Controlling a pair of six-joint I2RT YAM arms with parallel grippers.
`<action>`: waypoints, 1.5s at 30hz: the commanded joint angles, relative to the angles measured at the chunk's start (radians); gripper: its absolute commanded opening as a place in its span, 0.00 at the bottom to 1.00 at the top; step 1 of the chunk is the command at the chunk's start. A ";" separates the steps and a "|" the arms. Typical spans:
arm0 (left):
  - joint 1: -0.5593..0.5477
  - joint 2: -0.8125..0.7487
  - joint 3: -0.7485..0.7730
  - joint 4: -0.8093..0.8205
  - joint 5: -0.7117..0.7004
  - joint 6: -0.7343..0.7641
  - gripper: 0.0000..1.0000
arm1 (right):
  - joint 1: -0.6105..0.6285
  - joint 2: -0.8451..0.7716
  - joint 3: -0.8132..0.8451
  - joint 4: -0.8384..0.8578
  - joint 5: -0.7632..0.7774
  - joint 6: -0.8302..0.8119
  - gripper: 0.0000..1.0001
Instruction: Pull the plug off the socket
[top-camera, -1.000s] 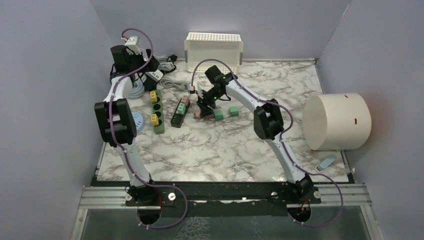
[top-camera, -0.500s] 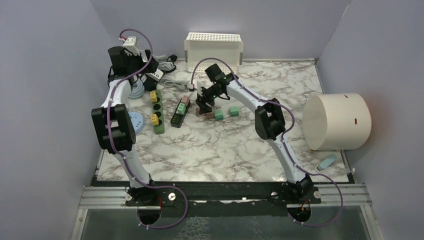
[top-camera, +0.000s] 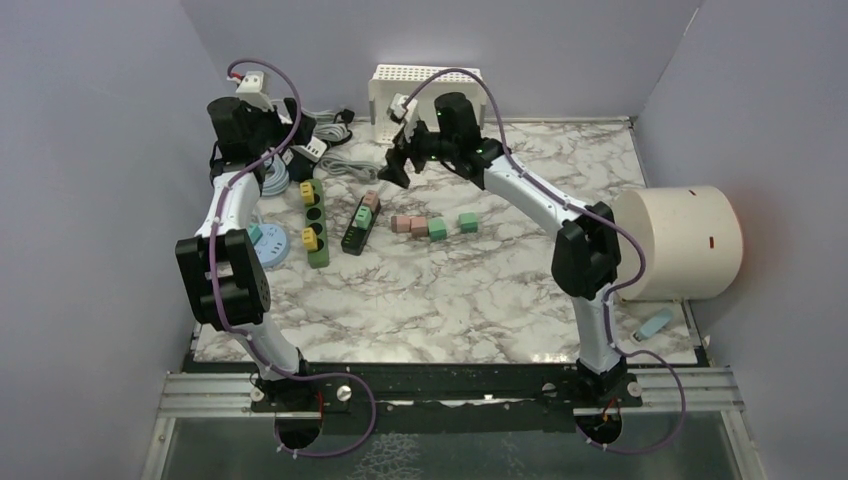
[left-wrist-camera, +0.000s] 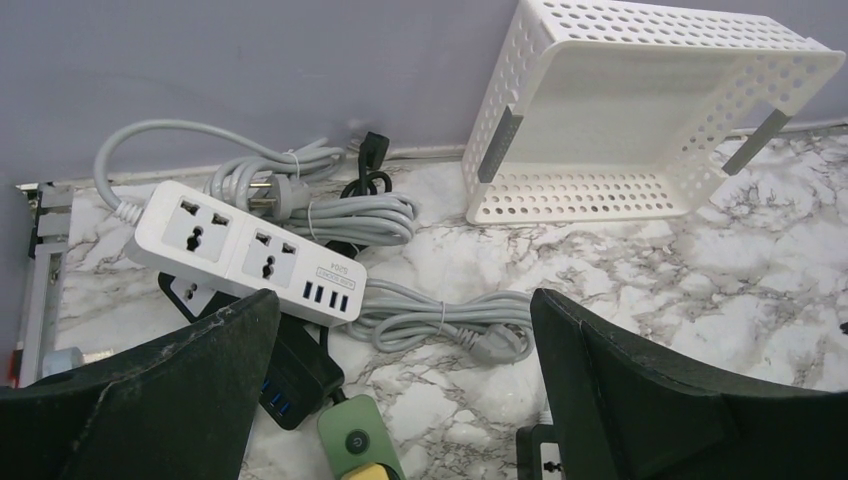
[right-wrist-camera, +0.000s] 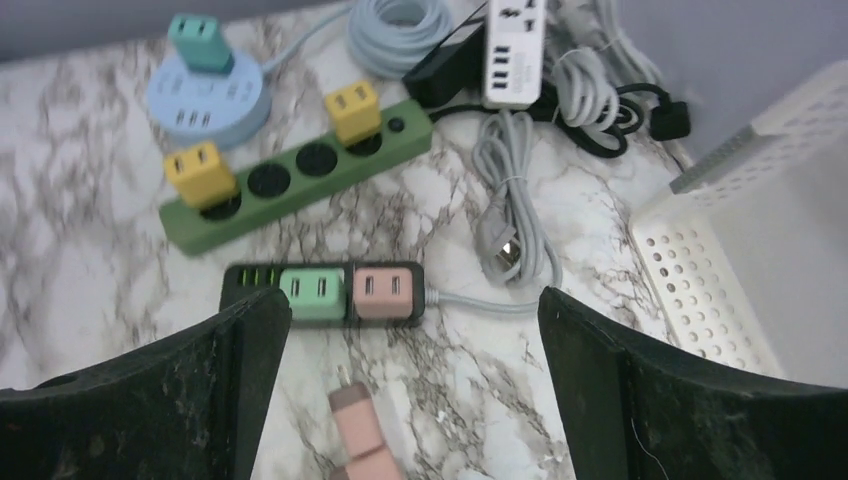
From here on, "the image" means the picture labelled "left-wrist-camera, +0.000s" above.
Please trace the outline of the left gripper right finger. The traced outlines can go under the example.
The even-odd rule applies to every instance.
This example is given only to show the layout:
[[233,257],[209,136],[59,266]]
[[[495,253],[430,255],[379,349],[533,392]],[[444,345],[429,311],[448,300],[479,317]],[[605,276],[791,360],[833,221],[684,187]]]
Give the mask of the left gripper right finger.
[[723,370],[539,289],[530,315],[568,479],[843,479],[847,395]]

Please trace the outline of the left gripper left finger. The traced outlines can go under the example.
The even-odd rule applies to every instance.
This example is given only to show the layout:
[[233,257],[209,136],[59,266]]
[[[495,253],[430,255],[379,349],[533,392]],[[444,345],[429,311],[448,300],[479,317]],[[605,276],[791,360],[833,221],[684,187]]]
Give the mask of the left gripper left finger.
[[258,291],[179,330],[1,393],[5,479],[235,479],[280,320]]

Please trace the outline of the black power strip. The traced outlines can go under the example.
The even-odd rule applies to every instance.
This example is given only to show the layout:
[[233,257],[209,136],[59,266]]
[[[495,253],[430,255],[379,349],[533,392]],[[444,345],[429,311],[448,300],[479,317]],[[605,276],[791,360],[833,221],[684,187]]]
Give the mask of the black power strip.
[[[177,310],[193,323],[235,303],[238,298],[166,273],[157,277],[160,290]],[[306,330],[306,322],[282,313],[259,405],[287,431],[297,429],[317,413],[342,387],[344,374],[330,357],[327,329],[318,338]]]
[[560,450],[552,425],[519,428],[515,436],[518,480],[564,480]]

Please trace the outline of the white power strip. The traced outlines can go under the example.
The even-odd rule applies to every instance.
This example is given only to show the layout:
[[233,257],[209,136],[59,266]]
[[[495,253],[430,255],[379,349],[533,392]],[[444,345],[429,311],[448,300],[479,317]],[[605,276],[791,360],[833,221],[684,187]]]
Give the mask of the white power strip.
[[281,312],[327,327],[359,317],[368,278],[361,263],[176,181],[154,189],[124,252],[238,298],[268,289]]

